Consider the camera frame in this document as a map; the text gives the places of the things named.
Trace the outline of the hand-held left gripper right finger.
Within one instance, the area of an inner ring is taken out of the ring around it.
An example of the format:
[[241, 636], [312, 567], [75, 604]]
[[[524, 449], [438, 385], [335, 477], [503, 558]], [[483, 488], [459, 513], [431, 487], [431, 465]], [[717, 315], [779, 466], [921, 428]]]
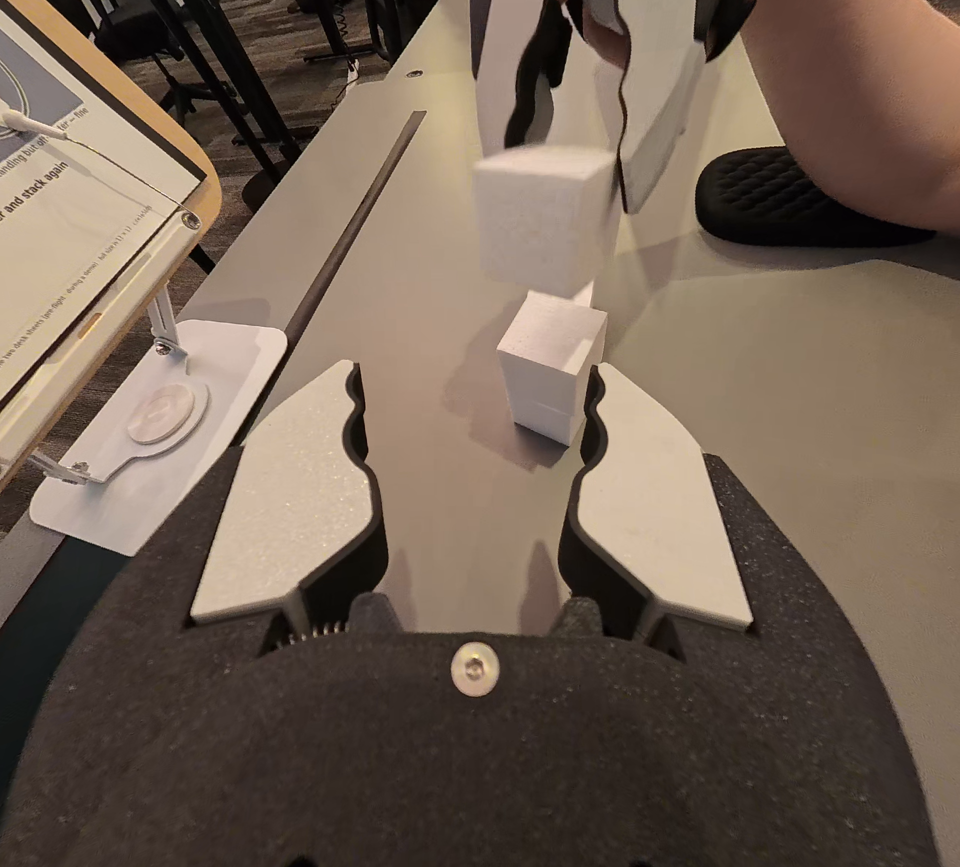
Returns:
[[605, 634], [650, 640], [678, 616], [745, 633], [754, 615], [700, 444], [612, 364], [591, 369], [582, 467], [558, 568]]

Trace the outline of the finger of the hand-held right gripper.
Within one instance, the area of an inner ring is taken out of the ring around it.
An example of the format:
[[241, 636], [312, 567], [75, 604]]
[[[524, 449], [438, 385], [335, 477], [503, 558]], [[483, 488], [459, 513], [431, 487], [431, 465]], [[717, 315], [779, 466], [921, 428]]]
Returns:
[[562, 80], [558, 0], [489, 0], [475, 78], [483, 156], [545, 143]]
[[666, 171], [705, 64], [694, 36], [697, 0], [615, 0], [629, 40], [619, 96], [623, 207], [638, 213]]

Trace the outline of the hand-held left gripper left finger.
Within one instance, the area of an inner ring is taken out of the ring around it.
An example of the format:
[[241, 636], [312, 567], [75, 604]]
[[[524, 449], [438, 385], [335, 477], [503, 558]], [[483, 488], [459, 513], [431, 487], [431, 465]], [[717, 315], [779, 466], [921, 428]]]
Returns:
[[367, 464], [359, 364], [342, 359], [244, 441], [190, 609], [196, 624], [280, 613], [293, 634], [346, 625], [389, 563]]

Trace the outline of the person's right forearm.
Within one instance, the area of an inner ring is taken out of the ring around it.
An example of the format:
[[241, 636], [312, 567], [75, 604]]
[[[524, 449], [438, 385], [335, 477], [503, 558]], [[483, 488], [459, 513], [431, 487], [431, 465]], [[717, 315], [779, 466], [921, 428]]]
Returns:
[[959, 30], [927, 0], [756, 0], [741, 37], [798, 167], [845, 207], [959, 232]]

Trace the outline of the person's right hand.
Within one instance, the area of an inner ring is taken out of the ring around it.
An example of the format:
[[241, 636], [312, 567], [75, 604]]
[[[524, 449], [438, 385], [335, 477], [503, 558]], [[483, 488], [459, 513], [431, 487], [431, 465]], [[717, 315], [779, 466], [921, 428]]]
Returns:
[[[572, 0], [558, 0], [571, 8]], [[625, 72], [631, 53], [629, 33], [619, 25], [613, 0], [580, 0], [583, 40], [607, 63]]]

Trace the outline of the white document stand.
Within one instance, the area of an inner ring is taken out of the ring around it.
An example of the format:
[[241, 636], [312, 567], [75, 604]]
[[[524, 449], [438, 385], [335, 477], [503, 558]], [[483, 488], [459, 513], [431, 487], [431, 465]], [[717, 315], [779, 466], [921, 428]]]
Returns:
[[[166, 227], [201, 225], [185, 201]], [[177, 321], [166, 281], [148, 301], [153, 343], [30, 504], [39, 525], [134, 555], [227, 448], [286, 349], [263, 325]]]

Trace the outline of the black mesh wrist rest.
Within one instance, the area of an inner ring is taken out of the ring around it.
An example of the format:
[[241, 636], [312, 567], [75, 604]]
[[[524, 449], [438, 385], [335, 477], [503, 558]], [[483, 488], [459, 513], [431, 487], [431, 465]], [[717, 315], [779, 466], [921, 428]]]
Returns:
[[723, 153], [702, 169], [694, 211], [712, 237], [763, 248], [884, 249], [936, 232], [852, 210], [825, 194], [785, 146]]

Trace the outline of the black floor stand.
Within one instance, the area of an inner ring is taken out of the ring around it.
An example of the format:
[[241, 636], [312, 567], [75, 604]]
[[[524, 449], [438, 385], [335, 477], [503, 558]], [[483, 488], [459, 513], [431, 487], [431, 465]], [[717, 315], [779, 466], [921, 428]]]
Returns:
[[242, 190], [244, 203], [252, 213], [257, 213], [300, 157], [301, 148], [234, 32], [222, 9], [222, 0], [182, 1], [260, 130], [259, 136], [248, 130], [244, 115], [231, 118], [241, 140], [262, 168]]

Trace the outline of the printed instruction sheet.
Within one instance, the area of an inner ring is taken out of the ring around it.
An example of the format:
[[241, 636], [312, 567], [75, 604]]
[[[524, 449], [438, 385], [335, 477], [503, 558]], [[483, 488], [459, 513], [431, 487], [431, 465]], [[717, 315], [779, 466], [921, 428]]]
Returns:
[[207, 175], [2, 1], [1, 392], [17, 393]]

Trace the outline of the black office chair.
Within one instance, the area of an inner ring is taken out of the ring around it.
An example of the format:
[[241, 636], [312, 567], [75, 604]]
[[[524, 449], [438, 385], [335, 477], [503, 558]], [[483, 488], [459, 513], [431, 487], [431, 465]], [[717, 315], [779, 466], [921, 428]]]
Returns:
[[70, 17], [78, 20], [78, 30], [119, 67], [153, 61], [167, 82], [159, 105], [180, 126], [186, 127], [186, 117], [196, 112], [197, 101], [216, 100], [206, 83], [180, 81], [166, 66], [166, 60], [184, 61], [186, 52], [151, 0], [88, 1], [98, 19], [79, 11], [82, 1], [74, 2], [76, 11]]

